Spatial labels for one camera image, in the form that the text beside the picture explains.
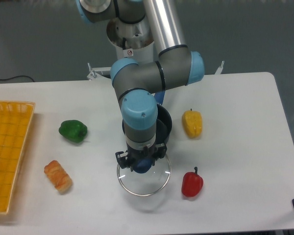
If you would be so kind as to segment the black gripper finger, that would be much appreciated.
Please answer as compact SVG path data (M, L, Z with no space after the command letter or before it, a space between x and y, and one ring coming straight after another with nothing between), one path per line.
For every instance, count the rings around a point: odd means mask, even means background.
M160 144L156 144L155 145L155 149L154 149L154 152L151 156L152 158L152 165L155 165L155 162L158 160L158 159L162 159L165 157L165 154L166 154L166 151L167 151L167 146L165 143L160 143Z
M120 151L115 153L117 163L120 166L120 168L125 169L129 168L130 171L133 171L133 165L135 163L135 159L131 156L128 151Z

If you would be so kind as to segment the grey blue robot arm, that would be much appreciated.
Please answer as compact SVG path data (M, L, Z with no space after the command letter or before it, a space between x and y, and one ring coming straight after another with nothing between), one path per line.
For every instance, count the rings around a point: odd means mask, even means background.
M107 20L114 28L110 41L127 51L155 46L158 59L125 54L111 67L110 77L122 114L127 150L117 152L121 168L146 173L165 156L170 128L158 125L163 109L156 94L200 81L201 55L190 51L172 0L79 0L89 22Z

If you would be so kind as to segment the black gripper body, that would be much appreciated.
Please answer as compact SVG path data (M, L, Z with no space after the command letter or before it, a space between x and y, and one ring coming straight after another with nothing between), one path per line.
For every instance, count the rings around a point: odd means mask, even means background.
M153 144L151 147L144 146L142 150L134 149L127 144L127 151L135 159L133 169L150 169L152 165L152 154L155 149Z

